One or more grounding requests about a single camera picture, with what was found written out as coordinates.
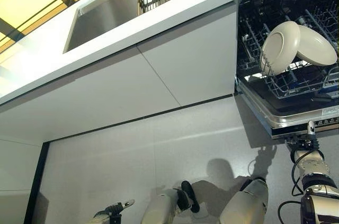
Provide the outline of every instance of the dishwasher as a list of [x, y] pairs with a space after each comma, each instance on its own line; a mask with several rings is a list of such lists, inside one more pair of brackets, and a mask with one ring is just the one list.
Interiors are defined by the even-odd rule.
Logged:
[[260, 66], [262, 46], [277, 25], [295, 21], [320, 33], [338, 56], [338, 0], [239, 0], [236, 90], [272, 139], [339, 126], [339, 67], [295, 57], [279, 75]]

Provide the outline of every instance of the white plate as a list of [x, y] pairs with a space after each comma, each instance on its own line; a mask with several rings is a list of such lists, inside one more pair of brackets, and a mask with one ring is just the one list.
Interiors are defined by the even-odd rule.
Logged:
[[297, 23], [287, 21], [276, 26], [266, 38], [262, 47], [271, 69], [263, 55], [260, 55], [260, 67], [264, 75], [272, 76], [282, 73], [296, 56], [299, 43], [300, 30]]
[[310, 64], [327, 66], [337, 61], [337, 54], [331, 44], [316, 31], [300, 25], [300, 45], [297, 56]]

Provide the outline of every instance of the cabinet door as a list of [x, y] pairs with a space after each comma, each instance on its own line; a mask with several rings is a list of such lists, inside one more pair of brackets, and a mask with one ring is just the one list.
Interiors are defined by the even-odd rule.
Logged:
[[178, 106], [134, 46], [0, 107], [0, 138], [41, 143]]
[[231, 94], [237, 6], [223, 5], [137, 47], [181, 105]]

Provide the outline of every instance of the stainless steel sink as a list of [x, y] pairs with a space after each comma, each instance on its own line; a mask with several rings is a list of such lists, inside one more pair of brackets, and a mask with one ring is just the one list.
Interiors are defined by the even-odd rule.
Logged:
[[108, 32], [138, 16], [137, 0], [96, 0], [80, 8], [64, 52]]
[[75, 14], [64, 52], [68, 52], [169, 0], [95, 0]]

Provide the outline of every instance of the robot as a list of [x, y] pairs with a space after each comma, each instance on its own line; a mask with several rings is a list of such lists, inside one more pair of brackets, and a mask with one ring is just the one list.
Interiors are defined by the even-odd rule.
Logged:
[[[339, 190], [331, 179], [324, 154], [319, 150], [315, 135], [315, 126], [308, 122], [308, 132], [304, 136], [289, 138], [286, 145], [294, 163], [292, 180], [302, 195], [301, 201], [285, 201], [300, 204], [301, 224], [339, 223]], [[299, 178], [295, 180], [295, 169], [299, 169]], [[298, 186], [301, 180], [303, 190]], [[117, 203], [98, 212], [88, 224], [121, 223], [120, 212], [131, 206], [134, 200]], [[268, 188], [265, 179], [258, 177], [247, 180], [241, 189], [231, 198], [219, 217], [220, 224], [263, 224], [268, 203]], [[183, 181], [181, 189], [169, 189], [151, 200], [141, 220], [141, 224], [170, 224], [175, 215], [190, 209], [199, 212], [199, 204], [194, 190], [188, 181]]]

